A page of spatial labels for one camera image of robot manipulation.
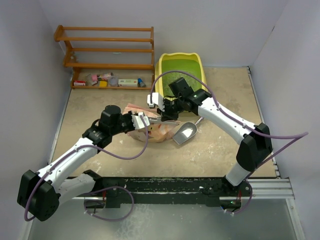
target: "metal scoop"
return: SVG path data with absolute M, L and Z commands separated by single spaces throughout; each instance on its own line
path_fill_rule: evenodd
M 196 135 L 198 131 L 197 124 L 200 123 L 203 119 L 203 117 L 200 117 L 195 123 L 186 122 L 185 124 L 183 124 L 180 129 L 173 135 L 173 140 L 180 145 L 185 141 L 191 139 L 194 135 Z

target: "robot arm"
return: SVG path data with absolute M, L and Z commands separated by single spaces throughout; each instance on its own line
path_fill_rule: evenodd
M 255 129 L 263 134 L 270 134 L 269 128 L 264 123 L 255 125 L 243 119 L 221 104 L 219 107 L 210 93 L 203 89 L 193 91 L 186 80 L 181 77 L 169 84 L 175 99 L 163 98 L 155 92 L 147 97 L 150 108 L 158 107 L 157 112 L 161 115 L 162 121 L 177 120 L 179 113 L 183 111 L 193 112 L 195 115 L 204 117 L 229 134 L 239 145 L 236 155 L 236 164 L 225 176 L 225 179 L 232 185 L 238 186 L 257 166 L 272 152 L 270 138 L 266 138 L 251 132 L 225 116 L 220 109 L 239 120 L 244 125 Z
M 91 170 L 76 178 L 67 179 L 81 164 L 105 148 L 112 137 L 149 126 L 150 122 L 143 112 L 121 114 L 118 106 L 109 105 L 101 113 L 99 120 L 93 122 L 82 138 L 55 162 L 38 172 L 28 170 L 22 175 L 17 202 L 40 221 L 50 218 L 58 206 L 84 193 L 91 192 L 99 184 L 99 175 Z

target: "wooden shelf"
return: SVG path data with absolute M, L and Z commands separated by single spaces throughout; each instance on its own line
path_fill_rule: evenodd
M 129 70 L 152 70 L 151 64 L 116 64 L 116 63 L 77 63 L 68 62 L 66 67 L 82 69 L 129 69 Z
M 118 32 L 150 32 L 150 38 L 121 38 L 121 37 L 81 37 L 67 36 L 66 31 L 118 31 Z M 78 79 L 81 69 L 126 69 L 126 70 L 151 70 L 152 83 L 155 80 L 155 45 L 154 28 L 138 27 L 79 27 L 59 25 L 54 33 L 56 42 L 64 41 L 66 53 L 63 59 L 65 67 L 73 68 L 73 78 L 71 88 L 73 89 L 126 89 L 126 90 L 150 90 L 150 87 L 100 87 L 100 86 L 73 86 L 74 81 Z M 149 48 L 74 48 L 71 41 L 84 42 L 136 42 L 149 43 Z M 115 53 L 151 53 L 150 64 L 125 64 L 125 63 L 90 63 L 78 62 L 75 52 L 115 52 Z
M 73 48 L 74 52 L 116 52 L 116 53 L 152 53 L 152 49 L 135 48 Z

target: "pink bag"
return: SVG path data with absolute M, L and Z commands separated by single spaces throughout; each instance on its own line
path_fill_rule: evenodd
M 132 111 L 133 113 L 144 112 L 144 114 L 148 117 L 157 118 L 159 115 L 157 114 L 156 109 L 143 108 L 131 103 L 124 108 L 124 113 Z M 150 143 L 161 143 L 164 140 L 172 139 L 175 134 L 175 128 L 180 124 L 180 121 L 176 121 L 177 125 L 168 125 L 168 124 L 158 124 L 151 123 L 148 126 L 148 140 Z M 127 133 L 132 138 L 144 142 L 146 140 L 146 131 L 145 129 L 139 129 L 135 131 L 130 131 Z

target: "green liquid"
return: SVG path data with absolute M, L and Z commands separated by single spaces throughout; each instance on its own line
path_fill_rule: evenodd
M 197 61 L 188 60 L 188 59 L 172 59 L 162 61 L 162 73 L 172 70 L 184 71 L 193 76 L 201 78 L 201 68 Z M 162 77 L 162 87 L 163 87 L 163 96 L 173 96 L 173 93 L 169 87 L 169 84 L 177 80 L 178 78 L 183 77 L 186 82 L 194 91 L 202 87 L 201 83 L 194 80 L 192 77 L 179 72 L 171 72 Z

